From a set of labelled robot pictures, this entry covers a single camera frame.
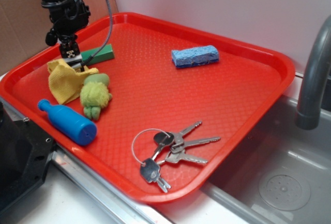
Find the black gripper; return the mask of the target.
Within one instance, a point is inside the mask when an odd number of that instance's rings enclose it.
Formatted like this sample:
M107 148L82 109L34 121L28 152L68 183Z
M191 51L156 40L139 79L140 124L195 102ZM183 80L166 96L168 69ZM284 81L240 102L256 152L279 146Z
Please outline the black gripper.
M65 5L49 9L53 24L46 34L46 44L54 46L59 41L61 57L74 70L84 71L86 62L81 58L76 32L87 27L91 15L89 6L82 0L69 0Z

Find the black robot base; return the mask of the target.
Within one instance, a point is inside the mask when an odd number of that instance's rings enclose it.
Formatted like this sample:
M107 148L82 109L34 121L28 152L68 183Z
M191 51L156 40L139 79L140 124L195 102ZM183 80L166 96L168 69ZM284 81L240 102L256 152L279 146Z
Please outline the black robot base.
M54 146L35 122L14 121L1 103L1 214L45 182Z

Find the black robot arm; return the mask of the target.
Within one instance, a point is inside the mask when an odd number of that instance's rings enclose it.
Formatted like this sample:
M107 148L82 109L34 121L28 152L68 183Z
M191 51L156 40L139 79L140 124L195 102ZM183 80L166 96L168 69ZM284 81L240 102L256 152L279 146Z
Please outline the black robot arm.
M73 69L84 71L84 62L77 43L76 32L87 27L89 7L83 0L41 0L41 6L49 11L52 28L46 34L46 44L59 44L61 57Z

